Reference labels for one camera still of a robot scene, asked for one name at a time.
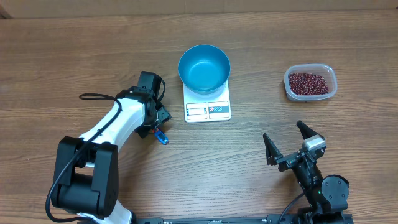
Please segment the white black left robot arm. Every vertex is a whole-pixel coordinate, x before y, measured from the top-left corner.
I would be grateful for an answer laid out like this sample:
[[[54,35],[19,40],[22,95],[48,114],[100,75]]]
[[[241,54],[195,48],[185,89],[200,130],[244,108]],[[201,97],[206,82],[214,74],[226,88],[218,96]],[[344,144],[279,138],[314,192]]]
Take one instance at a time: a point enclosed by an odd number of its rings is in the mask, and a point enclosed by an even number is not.
[[[157,90],[132,87],[116,96],[83,93],[81,100],[111,100],[108,114],[78,138],[58,144],[53,184],[45,201],[55,223],[141,223],[118,200],[119,150],[132,133],[144,138],[159,133],[170,119]]]

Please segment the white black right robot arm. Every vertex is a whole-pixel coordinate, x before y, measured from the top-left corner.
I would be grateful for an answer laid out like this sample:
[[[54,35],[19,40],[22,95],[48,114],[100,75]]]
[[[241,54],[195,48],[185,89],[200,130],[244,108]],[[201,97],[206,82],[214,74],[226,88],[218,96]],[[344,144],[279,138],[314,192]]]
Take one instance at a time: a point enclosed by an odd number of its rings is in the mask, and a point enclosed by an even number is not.
[[[325,138],[304,122],[298,121],[302,147],[288,156],[268,141],[267,163],[279,171],[292,170],[302,193],[294,198],[278,217],[278,223],[353,223],[348,208],[349,182],[340,175],[322,176],[317,159],[326,151]]]

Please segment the red scoop blue handle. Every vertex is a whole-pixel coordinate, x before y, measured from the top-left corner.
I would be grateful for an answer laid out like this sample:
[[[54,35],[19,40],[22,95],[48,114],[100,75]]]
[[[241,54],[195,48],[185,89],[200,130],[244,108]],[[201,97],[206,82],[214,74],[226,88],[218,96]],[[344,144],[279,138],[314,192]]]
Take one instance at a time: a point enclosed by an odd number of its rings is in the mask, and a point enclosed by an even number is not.
[[[169,143],[168,137],[159,128],[153,129],[150,132],[154,134],[161,144],[167,145]]]

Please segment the right gripper black fuzzy finger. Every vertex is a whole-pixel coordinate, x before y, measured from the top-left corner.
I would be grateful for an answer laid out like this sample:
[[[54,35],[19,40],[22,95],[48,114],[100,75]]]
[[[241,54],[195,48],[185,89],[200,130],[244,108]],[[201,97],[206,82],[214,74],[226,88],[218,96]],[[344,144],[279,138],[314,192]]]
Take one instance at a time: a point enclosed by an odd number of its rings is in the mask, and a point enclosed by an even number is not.
[[[297,127],[300,130],[300,133],[304,139],[308,139],[311,137],[314,137],[316,135],[319,135],[322,139],[325,139],[321,134],[317,133],[314,131],[312,128],[309,128],[303,121],[299,120],[297,121]]]
[[[264,144],[266,147],[267,164],[270,166],[278,165],[279,163],[277,161],[279,159],[281,159],[283,157],[283,155],[280,153],[277,146],[270,139],[270,137],[267,135],[267,133],[263,134],[263,139],[264,139]]]

